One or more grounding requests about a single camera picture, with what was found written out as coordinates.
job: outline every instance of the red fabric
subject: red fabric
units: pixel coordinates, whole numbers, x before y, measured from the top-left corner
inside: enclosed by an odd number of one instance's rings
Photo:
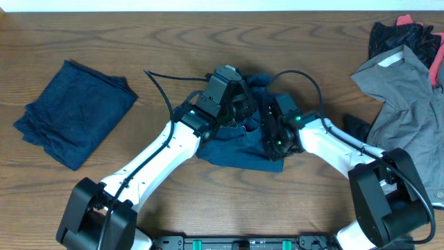
[[[413,20],[410,17],[410,15],[400,16],[396,20],[396,26],[399,25],[405,25],[405,24],[412,24]],[[438,49],[438,53],[436,53],[435,60],[433,61],[432,65],[430,66],[430,82],[434,87],[438,85],[436,82],[436,78],[438,77],[438,69],[441,63],[444,59],[444,33],[433,33],[433,35],[439,35],[441,36],[441,46]]]

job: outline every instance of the crumpled fabric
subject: crumpled fabric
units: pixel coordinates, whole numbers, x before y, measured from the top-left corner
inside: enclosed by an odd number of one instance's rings
[[[266,74],[245,77],[258,110],[253,116],[243,120],[234,127],[220,128],[216,136],[201,146],[196,155],[213,165],[236,167],[266,172],[282,172],[284,160],[270,161],[262,147],[262,130],[260,113],[262,93],[270,83]],[[272,92],[266,95],[266,104],[273,102]]]
[[[410,17],[410,15],[400,16],[398,17],[398,20],[396,20],[396,25],[405,25],[405,24],[412,24],[413,20]],[[440,66],[443,64],[444,59],[444,33],[433,33],[432,35],[439,35],[441,36],[441,45],[436,52],[435,59],[433,60],[432,65],[429,68],[430,71],[430,82],[432,83],[432,86],[437,87],[438,84],[442,85],[443,81],[439,81],[438,77],[443,78],[444,76],[438,76],[440,72]]]
[[[370,34],[368,57],[374,58],[386,51],[407,45],[418,59],[429,69],[441,45],[441,36],[432,35],[433,26],[420,24],[385,26],[375,23]]]

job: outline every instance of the wooden table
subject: wooden table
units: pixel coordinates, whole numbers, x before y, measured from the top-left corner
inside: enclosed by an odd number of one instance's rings
[[[368,59],[374,22],[402,12],[128,12],[15,13],[0,23],[0,249],[62,249],[55,235],[73,186],[100,181],[133,159],[168,122],[162,96],[143,68],[203,76],[216,66],[246,73],[299,69],[323,90],[327,115],[339,126],[351,113],[368,122],[381,103],[349,76]],[[442,12],[414,12],[444,31]],[[105,74],[126,76],[139,100],[89,160],[73,172],[22,141],[13,122],[62,66],[74,59]],[[174,106],[204,83],[160,79]],[[273,87],[317,108],[316,91],[300,76]],[[192,158],[161,184],[139,213],[138,226],[159,235],[294,235],[336,232],[355,219],[348,181],[308,153],[286,160],[284,173],[246,171]],[[421,249],[444,247],[438,233]],[[414,234],[425,237],[429,227]]]

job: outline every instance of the wood grain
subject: wood grain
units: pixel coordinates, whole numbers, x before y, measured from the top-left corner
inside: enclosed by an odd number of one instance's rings
[[[245,73],[299,69],[323,90],[327,114],[339,126],[344,113],[368,122],[381,103],[349,76],[368,56],[374,22],[393,24],[403,12],[10,13],[0,23],[0,249],[62,249],[55,234],[73,186],[100,181],[157,137],[167,108],[143,68],[175,76],[203,76],[230,64]],[[444,31],[442,12],[413,12]],[[126,76],[139,101],[77,171],[21,140],[12,127],[63,60]],[[173,105],[202,83],[159,80]],[[285,76],[273,86],[316,108],[307,80]],[[294,235],[335,232],[355,219],[348,181],[321,159],[303,153],[284,173],[246,171],[192,158],[154,192],[138,226],[159,235]],[[442,249],[444,214],[436,212]],[[416,237],[425,237],[422,227]]]

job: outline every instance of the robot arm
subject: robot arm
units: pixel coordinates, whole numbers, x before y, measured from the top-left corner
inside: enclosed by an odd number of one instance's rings
[[[100,183],[84,178],[75,186],[56,235],[60,244],[73,250],[96,250],[105,224],[105,216],[97,210],[113,207],[102,249],[151,248],[150,237],[136,229],[137,212],[147,198],[180,163],[194,155],[200,143],[211,140],[221,126],[233,125],[256,111],[257,104],[235,68],[217,67],[207,79],[207,87],[197,102],[191,104],[187,100],[178,106],[173,121],[134,160]],[[172,123],[171,141],[146,162],[163,146]],[[113,204],[122,183],[143,164]]]
[[[343,250],[384,247],[433,219],[433,209],[431,216],[426,211],[432,204],[404,150],[385,151],[360,142],[318,113],[303,113],[288,94],[274,98],[263,128],[263,145],[270,158],[307,151],[349,179],[357,222],[336,235]],[[396,184],[397,189],[385,195],[381,187],[387,183]]]

